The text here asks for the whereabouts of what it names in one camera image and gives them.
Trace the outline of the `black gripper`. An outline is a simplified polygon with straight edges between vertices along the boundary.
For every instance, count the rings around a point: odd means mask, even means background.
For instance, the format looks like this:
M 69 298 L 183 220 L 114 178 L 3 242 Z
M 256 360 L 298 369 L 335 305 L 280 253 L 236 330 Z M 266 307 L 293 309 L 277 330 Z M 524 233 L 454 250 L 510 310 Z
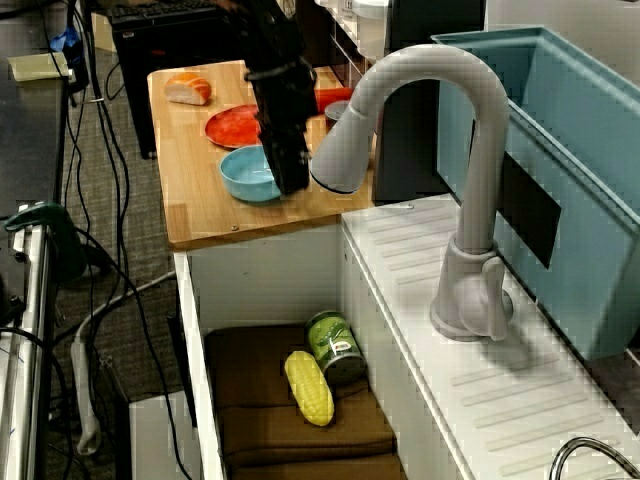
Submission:
M 244 79 L 253 87 L 259 139 L 278 189 L 282 195 L 305 189 L 310 153 L 304 132 L 318 113 L 315 70 L 298 57 L 269 70 L 249 70 Z

